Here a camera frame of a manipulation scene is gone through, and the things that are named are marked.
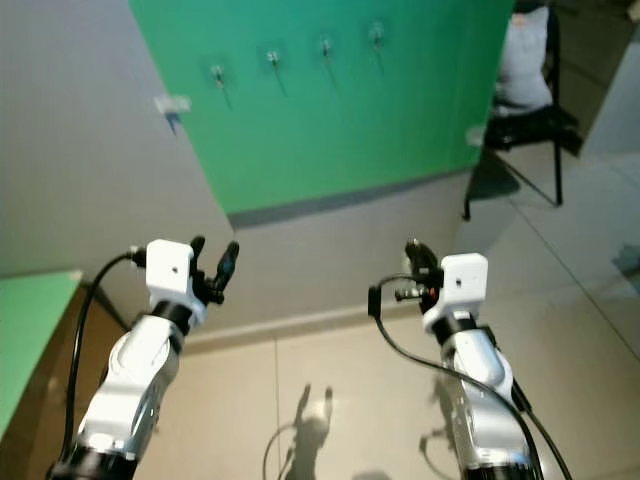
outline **baseboard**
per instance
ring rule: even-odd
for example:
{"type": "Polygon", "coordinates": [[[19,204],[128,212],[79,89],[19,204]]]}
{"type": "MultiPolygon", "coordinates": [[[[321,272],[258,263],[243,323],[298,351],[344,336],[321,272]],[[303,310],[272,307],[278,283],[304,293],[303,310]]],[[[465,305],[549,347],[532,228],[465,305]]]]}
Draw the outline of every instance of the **baseboard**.
{"type": "MultiPolygon", "coordinates": [[[[383,302],[382,311],[384,312],[385,321],[393,321],[410,316],[419,318],[420,316],[416,303],[398,304],[394,301],[387,301],[383,302]]],[[[365,325],[367,323],[373,324],[373,319],[367,315],[366,305],[298,315],[187,337],[185,354],[211,352],[267,340],[365,325]]]]}

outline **robotic arm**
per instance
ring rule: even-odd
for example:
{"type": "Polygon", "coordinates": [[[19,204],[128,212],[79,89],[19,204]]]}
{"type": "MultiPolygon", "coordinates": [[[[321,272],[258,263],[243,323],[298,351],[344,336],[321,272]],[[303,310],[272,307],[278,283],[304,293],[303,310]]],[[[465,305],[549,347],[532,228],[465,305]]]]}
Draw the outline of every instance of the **robotic arm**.
{"type": "Polygon", "coordinates": [[[451,406],[447,423],[453,430],[462,478],[542,480],[535,444],[518,414],[530,405],[491,331],[476,324],[486,295],[487,259],[479,254],[452,255],[438,265],[433,252],[416,240],[407,243],[405,255],[410,273],[388,277],[369,289],[369,315],[398,353],[447,373],[442,379],[451,406]],[[423,328],[440,344],[441,364],[403,350],[386,332],[380,314],[381,287],[398,278],[412,283],[396,290],[396,300],[419,300],[423,328]]]}
{"type": "Polygon", "coordinates": [[[239,246],[229,244],[216,276],[197,269],[204,238],[190,245],[155,240],[138,257],[146,268],[152,312],[111,350],[108,373],[80,424],[70,454],[51,472],[55,480],[133,478],[158,421],[162,397],[178,371],[190,329],[204,323],[206,305],[221,304],[239,246]]]}

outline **wall hook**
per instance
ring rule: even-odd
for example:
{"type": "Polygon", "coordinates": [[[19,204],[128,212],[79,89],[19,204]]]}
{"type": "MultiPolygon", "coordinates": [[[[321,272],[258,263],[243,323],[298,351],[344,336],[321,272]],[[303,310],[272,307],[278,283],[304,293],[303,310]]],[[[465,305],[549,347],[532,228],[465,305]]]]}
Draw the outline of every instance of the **wall hook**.
{"type": "Polygon", "coordinates": [[[329,40],[329,37],[322,38],[320,41],[320,48],[322,49],[322,57],[324,58],[324,61],[328,63],[331,60],[332,50],[331,40],[329,40]]]}
{"type": "Polygon", "coordinates": [[[277,70],[278,65],[280,64],[280,54],[278,53],[277,50],[269,50],[267,52],[267,60],[269,60],[269,63],[271,64],[271,66],[275,70],[277,70]]]}
{"type": "Polygon", "coordinates": [[[220,65],[214,65],[213,67],[211,67],[211,73],[213,74],[213,77],[216,79],[217,87],[220,89],[223,89],[224,88],[224,68],[222,68],[220,65]]]}
{"type": "Polygon", "coordinates": [[[371,40],[373,49],[379,53],[384,40],[384,25],[382,25],[381,22],[373,22],[369,30],[369,39],[371,40]]]}

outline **tile floor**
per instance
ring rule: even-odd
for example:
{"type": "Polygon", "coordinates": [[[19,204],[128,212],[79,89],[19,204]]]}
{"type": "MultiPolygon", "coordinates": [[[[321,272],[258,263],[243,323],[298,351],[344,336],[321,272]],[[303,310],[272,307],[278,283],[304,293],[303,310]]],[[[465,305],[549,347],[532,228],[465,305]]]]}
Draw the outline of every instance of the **tile floor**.
{"type": "MultiPolygon", "coordinates": [[[[550,190],[549,155],[510,161],[550,190]]],[[[526,187],[473,203],[457,249],[489,258],[481,318],[574,478],[638,480],[640,156],[568,158],[565,187],[559,210],[526,187]]],[[[417,315],[389,329],[438,357],[417,315]]],[[[137,478],[457,479],[435,379],[372,324],[189,355],[137,478]]],[[[538,444],[545,477],[560,479],[538,444]]]]}

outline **silver metal arm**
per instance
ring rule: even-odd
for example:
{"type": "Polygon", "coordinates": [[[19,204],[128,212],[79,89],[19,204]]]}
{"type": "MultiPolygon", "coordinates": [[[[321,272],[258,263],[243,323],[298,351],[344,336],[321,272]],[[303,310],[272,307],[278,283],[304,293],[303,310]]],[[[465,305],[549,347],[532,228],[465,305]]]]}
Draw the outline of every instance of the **silver metal arm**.
{"type": "Polygon", "coordinates": [[[160,404],[178,372],[189,330],[206,319],[209,302],[222,303],[239,246],[232,242],[216,276],[197,270],[204,238],[190,245],[155,240],[138,259],[146,268],[153,311],[123,335],[108,372],[84,416],[72,452],[53,467],[55,480],[130,480],[149,444],[160,404]]]}
{"type": "MultiPolygon", "coordinates": [[[[487,334],[479,329],[453,334],[442,346],[445,366],[491,385],[513,403],[513,373],[487,334]]],[[[529,466],[524,434],[513,416],[495,398],[476,387],[443,376],[452,406],[450,424],[461,471],[483,467],[529,466]]]]}
{"type": "Polygon", "coordinates": [[[184,336],[175,323],[145,316],[111,350],[109,371],[80,424],[77,443],[139,461],[178,372],[184,336]]]}

